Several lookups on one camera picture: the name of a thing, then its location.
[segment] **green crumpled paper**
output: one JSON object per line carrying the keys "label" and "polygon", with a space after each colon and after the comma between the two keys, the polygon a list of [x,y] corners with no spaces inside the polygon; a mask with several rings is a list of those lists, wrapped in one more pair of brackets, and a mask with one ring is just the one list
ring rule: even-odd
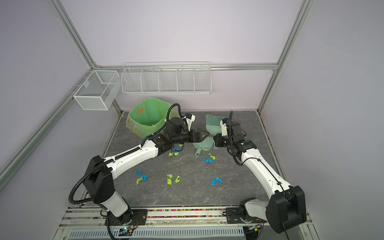
{"label": "green crumpled paper", "polygon": [[139,178],[138,180],[136,180],[136,185],[138,185],[141,180],[143,180],[143,179]]}
{"label": "green crumpled paper", "polygon": [[215,160],[215,159],[216,159],[216,157],[215,157],[215,156],[212,156],[212,154],[210,154],[210,153],[208,153],[208,154],[209,154],[209,156],[211,156],[212,160]]}

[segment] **green trash bin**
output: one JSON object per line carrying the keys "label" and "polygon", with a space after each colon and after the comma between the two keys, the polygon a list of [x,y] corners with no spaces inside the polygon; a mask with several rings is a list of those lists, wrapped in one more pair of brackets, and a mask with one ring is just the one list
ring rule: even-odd
{"label": "green trash bin", "polygon": [[[126,127],[139,137],[144,138],[164,125],[171,105],[156,98],[148,98],[128,113]],[[174,117],[180,117],[177,107],[174,107],[169,114],[169,119]]]}

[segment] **blue crumpled paper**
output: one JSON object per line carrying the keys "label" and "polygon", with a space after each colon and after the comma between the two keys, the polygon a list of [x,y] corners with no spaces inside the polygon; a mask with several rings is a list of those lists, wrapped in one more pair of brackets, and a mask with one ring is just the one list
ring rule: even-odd
{"label": "blue crumpled paper", "polygon": [[215,186],[216,183],[221,183],[221,182],[223,182],[223,180],[221,178],[219,178],[219,177],[216,177],[216,179],[212,178],[211,182],[212,182],[211,185]]}
{"label": "blue crumpled paper", "polygon": [[207,159],[207,158],[205,157],[205,158],[204,158],[204,162],[213,163],[214,161],[213,161],[212,159],[210,159],[210,158]]}

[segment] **white wire basket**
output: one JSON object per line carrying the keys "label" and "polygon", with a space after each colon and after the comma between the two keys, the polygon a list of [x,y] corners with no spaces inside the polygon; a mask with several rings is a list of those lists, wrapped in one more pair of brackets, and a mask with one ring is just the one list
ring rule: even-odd
{"label": "white wire basket", "polygon": [[211,93],[209,65],[129,66],[121,73],[122,91],[126,94]]}
{"label": "white wire basket", "polygon": [[73,97],[84,110],[108,110],[121,87],[117,71],[93,70]]}

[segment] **mesh basket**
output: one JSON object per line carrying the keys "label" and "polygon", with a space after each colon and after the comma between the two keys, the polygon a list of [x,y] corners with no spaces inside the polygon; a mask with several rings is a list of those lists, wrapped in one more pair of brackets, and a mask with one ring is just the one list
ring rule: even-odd
{"label": "mesh basket", "polygon": [[108,110],[120,90],[117,71],[94,70],[73,97],[84,110]]}
{"label": "mesh basket", "polygon": [[143,93],[211,93],[210,67],[124,68],[122,91]]}

